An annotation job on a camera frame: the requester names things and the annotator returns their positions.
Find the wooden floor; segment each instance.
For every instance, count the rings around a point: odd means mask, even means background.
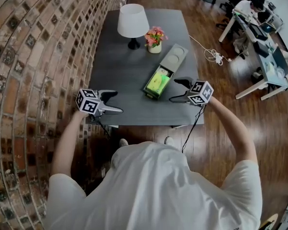
[[[215,24],[224,18],[224,12],[217,5],[202,0],[128,0],[128,3],[181,10],[191,36],[206,48],[233,59],[230,64],[224,60],[223,66],[208,62],[203,49],[192,42],[200,79],[211,83],[214,96],[244,122],[255,141],[264,198],[262,219],[274,213],[282,216],[288,204],[288,91],[265,101],[260,100],[266,93],[264,90],[235,100],[237,93],[252,85],[250,75],[257,66],[240,57],[234,59],[235,52],[227,39],[223,44],[218,42],[222,30]],[[116,134],[131,144],[146,140],[162,143],[166,136],[172,136],[181,147],[190,129],[126,126],[120,127]],[[233,168],[234,148],[211,109],[205,111],[204,125],[192,132],[186,155],[192,171],[200,172],[218,186]]]

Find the lamp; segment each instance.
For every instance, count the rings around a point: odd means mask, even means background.
[[[121,7],[117,31],[120,35],[131,38],[128,48],[138,49],[140,43],[136,38],[145,35],[148,30],[149,24],[142,5],[131,3]]]

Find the black and white cube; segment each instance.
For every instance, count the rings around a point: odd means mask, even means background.
[[[197,80],[191,87],[188,98],[195,104],[208,103],[213,93],[213,88],[207,81]]]
[[[92,90],[80,89],[76,103],[81,112],[95,114],[99,105],[97,95]]]

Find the black tabletop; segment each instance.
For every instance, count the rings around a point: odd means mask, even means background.
[[[191,125],[199,108],[168,100],[187,90],[173,79],[185,76],[198,78],[194,51],[182,13],[164,9],[149,9],[145,12],[150,27],[161,26],[168,36],[168,40],[162,42],[159,54],[147,51],[143,36],[137,38],[141,44],[139,49],[129,49],[127,44],[130,39],[117,32],[119,11],[110,11],[106,16],[93,63],[90,88],[118,91],[118,95],[112,97],[107,104],[119,107],[124,112],[119,115],[103,115],[100,121],[105,125]],[[149,99],[143,88],[175,43],[189,52],[159,100]],[[201,117],[198,124],[203,123],[204,118]]]

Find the potted plant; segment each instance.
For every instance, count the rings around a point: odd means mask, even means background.
[[[164,39],[168,39],[168,37],[164,35],[164,31],[162,31],[160,26],[153,26],[153,28],[146,33],[145,39],[148,51],[156,54],[161,52],[161,42]]]

